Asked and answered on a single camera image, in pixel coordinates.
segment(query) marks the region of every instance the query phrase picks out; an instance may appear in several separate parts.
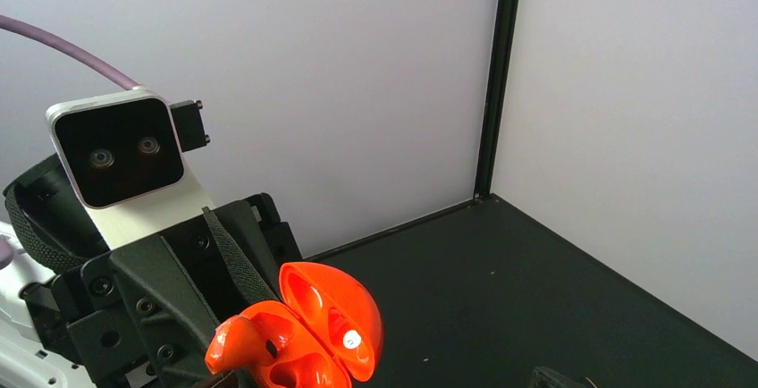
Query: black bracket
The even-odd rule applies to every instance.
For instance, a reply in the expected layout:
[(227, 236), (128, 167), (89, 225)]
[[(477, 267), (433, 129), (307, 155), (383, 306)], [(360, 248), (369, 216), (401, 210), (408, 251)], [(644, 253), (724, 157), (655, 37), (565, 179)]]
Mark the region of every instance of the black bracket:
[[(302, 256), (271, 197), (213, 212), (277, 291), (279, 266)], [(124, 375), (146, 362), (165, 387), (207, 378), (205, 350), (219, 321), (249, 305), (202, 215), (91, 258), (22, 297), (45, 348), (83, 365), (100, 388), (126, 386)]]

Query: black strap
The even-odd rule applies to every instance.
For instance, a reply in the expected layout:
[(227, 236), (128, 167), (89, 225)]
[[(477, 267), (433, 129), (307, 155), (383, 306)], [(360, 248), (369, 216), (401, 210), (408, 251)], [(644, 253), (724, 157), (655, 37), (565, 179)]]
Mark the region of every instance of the black strap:
[(61, 159), (58, 158), (57, 154), (52, 154), (45, 157), (45, 159), (43, 159), (41, 162), (31, 166), (31, 168), (29, 168), (26, 172), (22, 173), (21, 176), (11, 182), (11, 185), (3, 190), (3, 196), (8, 194), (8, 190), (13, 185), (20, 184), (22, 187), (29, 187), (32, 182), (38, 180), (42, 176), (45, 176), (46, 173), (54, 170), (60, 165)]
[(237, 241), (223, 228), (216, 214), (204, 207), (203, 218), (226, 264), (226, 270), (229, 271), (242, 298), (250, 305), (264, 300), (276, 300), (274, 292), (250, 263)]
[(50, 268), (56, 274), (61, 274), (87, 261), (62, 249), (57, 243), (45, 242), (39, 238), (38, 232), (29, 223), (23, 210), (19, 207), (18, 190), (21, 185), (12, 183), (5, 189), (5, 209), (11, 217), (11, 225), (16, 237), (29, 255), (42, 266)]

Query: orange plastic part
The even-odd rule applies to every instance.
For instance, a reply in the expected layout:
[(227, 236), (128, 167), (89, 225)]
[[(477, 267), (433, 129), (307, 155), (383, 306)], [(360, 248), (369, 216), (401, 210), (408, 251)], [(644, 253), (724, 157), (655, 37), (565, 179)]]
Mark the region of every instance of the orange plastic part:
[(263, 387), (350, 388), (374, 373), (382, 319), (354, 278), (317, 263), (287, 263), (284, 303), (264, 301), (219, 325), (206, 353), (212, 373), (245, 367)]

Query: black floor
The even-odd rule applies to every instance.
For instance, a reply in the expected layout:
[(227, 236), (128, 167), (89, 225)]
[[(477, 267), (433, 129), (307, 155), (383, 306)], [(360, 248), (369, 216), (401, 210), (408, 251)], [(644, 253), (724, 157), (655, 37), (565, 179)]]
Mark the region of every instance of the black floor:
[(499, 200), (347, 249), (383, 314), (374, 387), (758, 387), (758, 363)]

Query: white label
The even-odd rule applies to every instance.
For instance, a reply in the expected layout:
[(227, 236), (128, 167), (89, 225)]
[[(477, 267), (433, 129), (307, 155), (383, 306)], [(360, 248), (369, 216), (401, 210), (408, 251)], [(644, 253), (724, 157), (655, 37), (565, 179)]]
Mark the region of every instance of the white label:
[(345, 337), (342, 338), (342, 344), (349, 350), (354, 350), (360, 345), (360, 334), (355, 330), (350, 330), (345, 333)]

